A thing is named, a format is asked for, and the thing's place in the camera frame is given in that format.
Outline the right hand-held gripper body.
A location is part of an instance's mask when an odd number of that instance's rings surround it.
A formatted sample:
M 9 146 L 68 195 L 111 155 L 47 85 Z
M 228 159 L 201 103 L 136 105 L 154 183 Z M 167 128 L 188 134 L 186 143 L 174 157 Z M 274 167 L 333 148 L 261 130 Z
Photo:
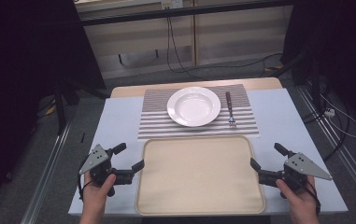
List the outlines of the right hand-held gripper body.
M 257 165 L 257 174 L 261 185 L 276 188 L 276 181 L 282 179 L 292 191 L 296 191 L 306 185 L 309 175 L 325 180 L 333 179 L 329 173 L 301 152 L 289 151 L 284 153 L 284 156 L 287 156 L 288 159 L 284 161 L 281 171 L 266 171 Z

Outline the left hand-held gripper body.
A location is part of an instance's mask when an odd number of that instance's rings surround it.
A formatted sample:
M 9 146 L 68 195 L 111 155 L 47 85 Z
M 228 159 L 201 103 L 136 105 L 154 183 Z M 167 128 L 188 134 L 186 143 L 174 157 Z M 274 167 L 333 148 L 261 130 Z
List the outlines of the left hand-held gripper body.
M 93 183 L 102 186 L 109 175 L 115 175 L 115 185 L 130 185 L 133 181 L 132 170 L 118 170 L 111 165 L 113 150 L 103 149 L 101 145 L 96 145 L 81 163 L 78 175 L 89 172 Z

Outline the person's right hand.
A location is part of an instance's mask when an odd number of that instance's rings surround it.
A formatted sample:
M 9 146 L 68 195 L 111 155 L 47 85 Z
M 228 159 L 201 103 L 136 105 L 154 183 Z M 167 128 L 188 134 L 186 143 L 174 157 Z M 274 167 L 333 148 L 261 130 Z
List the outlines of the person's right hand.
M 276 184 L 290 204 L 292 221 L 295 218 L 318 218 L 316 214 L 316 200 L 308 192 L 305 190 L 293 192 L 282 179 L 278 179 Z

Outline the person's left hand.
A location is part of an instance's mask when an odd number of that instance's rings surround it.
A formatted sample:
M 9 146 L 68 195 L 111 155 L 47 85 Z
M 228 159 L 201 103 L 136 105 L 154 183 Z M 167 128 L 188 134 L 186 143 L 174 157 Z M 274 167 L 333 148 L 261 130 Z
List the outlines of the person's left hand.
M 101 187 L 96 187 L 89 172 L 84 175 L 83 217 L 101 217 L 105 213 L 107 193 L 113 187 L 115 175 L 109 175 Z

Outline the striped placemat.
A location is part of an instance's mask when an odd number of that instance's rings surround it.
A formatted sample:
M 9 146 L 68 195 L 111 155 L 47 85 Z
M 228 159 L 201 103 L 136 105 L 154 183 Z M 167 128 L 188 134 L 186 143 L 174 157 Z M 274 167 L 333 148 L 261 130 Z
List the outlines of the striped placemat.
M 221 112 L 212 122 L 200 127 L 186 127 L 177 124 L 169 117 L 166 105 L 172 94 L 181 89 L 147 90 L 142 105 L 138 138 L 149 140 L 183 136 L 239 134 L 258 137 L 260 135 L 249 97 L 243 85 L 202 88 L 213 91 L 221 101 Z M 229 111 L 225 96 L 227 91 L 231 93 L 235 127 L 230 127 L 228 122 Z

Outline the beige tray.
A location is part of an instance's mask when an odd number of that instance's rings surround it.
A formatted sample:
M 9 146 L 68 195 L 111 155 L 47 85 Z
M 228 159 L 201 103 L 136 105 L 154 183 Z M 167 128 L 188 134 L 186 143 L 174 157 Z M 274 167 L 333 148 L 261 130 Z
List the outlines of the beige tray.
M 142 216 L 254 215 L 265 209 L 244 136 L 149 140 L 136 210 Z

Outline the black metal stand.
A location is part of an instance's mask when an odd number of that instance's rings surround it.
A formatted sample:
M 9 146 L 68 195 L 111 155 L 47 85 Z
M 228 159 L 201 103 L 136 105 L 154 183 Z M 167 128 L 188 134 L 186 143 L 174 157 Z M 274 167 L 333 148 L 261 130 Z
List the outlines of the black metal stand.
M 310 81 L 310 96 L 314 106 L 312 115 L 314 119 L 319 119 L 325 111 L 320 99 L 319 62 L 309 47 L 303 47 L 292 60 L 283 64 L 271 77 L 279 78 L 288 71 L 291 72 L 294 85 L 305 85 Z
M 108 98 L 108 95 L 98 89 L 90 88 L 71 77 L 58 78 L 54 88 L 54 100 L 58 118 L 58 134 L 61 135 L 67 127 L 67 118 L 64 112 L 64 102 L 69 105 L 77 105 L 80 101 L 76 90 L 82 90 L 100 99 Z

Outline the white deep plate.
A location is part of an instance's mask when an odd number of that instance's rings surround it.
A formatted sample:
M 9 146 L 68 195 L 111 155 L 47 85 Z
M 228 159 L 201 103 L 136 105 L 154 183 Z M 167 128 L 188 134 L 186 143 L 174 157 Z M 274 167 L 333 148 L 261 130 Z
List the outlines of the white deep plate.
M 200 127 L 212 122 L 221 112 L 221 101 L 211 90 L 189 87 L 176 91 L 168 99 L 169 117 L 182 126 Z

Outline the black curtain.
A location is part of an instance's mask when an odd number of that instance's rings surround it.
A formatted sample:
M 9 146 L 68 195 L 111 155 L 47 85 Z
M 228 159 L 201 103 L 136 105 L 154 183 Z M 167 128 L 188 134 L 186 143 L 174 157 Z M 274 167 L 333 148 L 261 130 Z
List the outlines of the black curtain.
M 104 86 L 75 0 L 0 0 L 0 187 L 35 126 L 40 99 Z
M 284 40 L 281 62 L 299 54 L 292 69 L 295 84 L 311 77 L 313 63 L 356 111 L 356 0 L 296 0 Z

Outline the light wooden cabinet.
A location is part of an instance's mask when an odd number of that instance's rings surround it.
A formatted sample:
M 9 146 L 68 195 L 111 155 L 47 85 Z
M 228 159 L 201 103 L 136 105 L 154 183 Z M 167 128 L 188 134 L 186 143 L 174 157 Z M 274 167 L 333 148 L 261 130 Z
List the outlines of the light wooden cabinet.
M 95 19 L 161 10 L 162 0 L 74 0 L 79 16 Z M 251 0 L 183 0 L 188 7 Z M 291 6 L 87 26 L 103 78 L 144 75 L 196 65 L 260 58 L 283 50 Z

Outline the aluminium floor rail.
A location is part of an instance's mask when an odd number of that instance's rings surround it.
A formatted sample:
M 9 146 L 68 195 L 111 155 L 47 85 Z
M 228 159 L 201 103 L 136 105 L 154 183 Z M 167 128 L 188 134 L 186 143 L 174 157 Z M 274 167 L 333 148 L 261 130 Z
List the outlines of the aluminium floor rail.
M 295 86 L 292 98 L 315 142 L 327 169 L 334 177 L 349 212 L 356 215 L 356 114 L 334 93 L 321 98 L 335 111 L 332 118 L 314 119 L 314 106 L 308 85 Z
M 50 180 L 54 174 L 56 164 L 64 148 L 64 143 L 69 134 L 70 127 L 71 122 L 68 121 L 58 132 L 56 142 L 52 148 L 46 167 L 40 176 L 39 182 L 36 185 L 36 190 L 28 204 L 28 207 L 25 210 L 21 224 L 36 224 L 37 217 L 47 195 L 47 191 L 50 186 Z

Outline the white wall socket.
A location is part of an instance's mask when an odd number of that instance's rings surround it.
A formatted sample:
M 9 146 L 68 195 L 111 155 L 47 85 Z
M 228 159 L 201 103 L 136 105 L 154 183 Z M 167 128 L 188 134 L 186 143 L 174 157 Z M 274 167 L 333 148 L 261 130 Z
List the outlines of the white wall socket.
M 183 0 L 162 0 L 162 9 L 177 9 L 183 8 Z

